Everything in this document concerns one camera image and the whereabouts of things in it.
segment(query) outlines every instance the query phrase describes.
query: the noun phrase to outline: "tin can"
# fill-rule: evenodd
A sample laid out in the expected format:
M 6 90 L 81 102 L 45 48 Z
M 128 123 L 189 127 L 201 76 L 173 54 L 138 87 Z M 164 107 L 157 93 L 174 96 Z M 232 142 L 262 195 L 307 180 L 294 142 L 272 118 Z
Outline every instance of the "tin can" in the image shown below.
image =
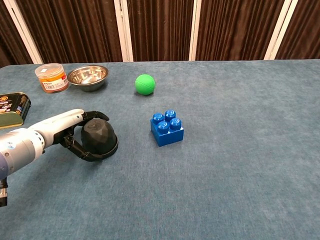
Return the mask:
M 24 124 L 31 101 L 23 92 L 0 95 L 0 129 Z

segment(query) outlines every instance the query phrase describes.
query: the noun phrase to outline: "stainless steel bowl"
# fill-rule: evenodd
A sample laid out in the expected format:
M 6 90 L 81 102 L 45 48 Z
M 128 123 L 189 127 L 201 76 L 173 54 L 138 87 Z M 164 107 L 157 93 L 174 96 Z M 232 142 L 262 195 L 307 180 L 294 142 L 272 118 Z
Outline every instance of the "stainless steel bowl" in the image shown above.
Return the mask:
M 109 71 L 104 66 L 87 65 L 76 68 L 69 72 L 67 79 L 69 83 L 84 92 L 93 92 L 103 86 Z

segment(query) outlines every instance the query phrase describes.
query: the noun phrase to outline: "lego stud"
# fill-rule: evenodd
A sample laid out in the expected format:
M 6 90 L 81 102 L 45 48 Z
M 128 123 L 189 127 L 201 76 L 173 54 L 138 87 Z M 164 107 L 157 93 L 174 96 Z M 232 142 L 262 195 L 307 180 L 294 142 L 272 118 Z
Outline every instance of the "lego stud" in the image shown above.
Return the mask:
M 168 111 L 166 111 L 164 113 L 164 115 L 165 115 L 165 120 L 167 122 L 170 122 L 171 119 L 174 119 L 176 117 L 176 112 L 174 110 L 172 110 L 172 109 L 169 109 Z
M 157 131 L 160 134 L 166 134 L 169 131 L 169 124 L 166 121 L 161 121 L 157 125 Z
M 176 130 L 180 130 L 181 129 L 181 120 L 179 118 L 173 118 L 170 121 L 170 129 L 176 131 Z
M 164 119 L 165 119 L 165 116 L 163 116 L 162 113 L 157 112 L 153 114 L 152 122 L 157 125 L 158 123 L 163 122 Z

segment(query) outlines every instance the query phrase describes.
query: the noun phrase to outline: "white stripe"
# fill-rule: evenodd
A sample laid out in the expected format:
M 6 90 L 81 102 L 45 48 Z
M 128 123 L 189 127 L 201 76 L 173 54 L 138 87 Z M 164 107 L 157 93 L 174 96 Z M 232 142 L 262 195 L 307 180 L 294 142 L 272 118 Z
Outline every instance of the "white stripe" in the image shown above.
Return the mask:
M 133 62 L 134 56 L 132 51 L 127 0 L 114 0 L 114 8 L 120 39 L 122 60 L 124 62 Z
M 24 18 L 22 17 L 16 0 L 3 0 L 3 2 L 10 13 L 14 25 L 22 38 L 22 41 L 31 57 L 32 62 L 34 64 L 43 64 L 44 62 L 40 56 L 35 41 L 30 34 L 29 28 Z
M 193 2 L 193 14 L 192 14 L 192 27 L 190 37 L 190 50 L 189 50 L 189 61 L 196 60 L 197 44 L 198 44 L 198 32 L 199 22 L 201 14 L 201 2 L 202 0 L 194 0 Z
M 291 17 L 295 11 L 298 0 L 285 0 L 273 30 L 269 46 L 266 50 L 264 60 L 274 60 L 278 53 L 281 42 L 287 31 Z

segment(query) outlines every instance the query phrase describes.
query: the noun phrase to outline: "green ball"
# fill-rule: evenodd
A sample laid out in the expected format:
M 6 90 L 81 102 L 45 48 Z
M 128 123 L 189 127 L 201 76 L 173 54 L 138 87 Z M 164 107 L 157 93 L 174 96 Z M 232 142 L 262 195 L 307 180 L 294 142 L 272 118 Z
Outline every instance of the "green ball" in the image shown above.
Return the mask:
M 149 95 L 155 90 L 156 82 L 152 76 L 142 74 L 136 78 L 134 85 L 139 94 Z

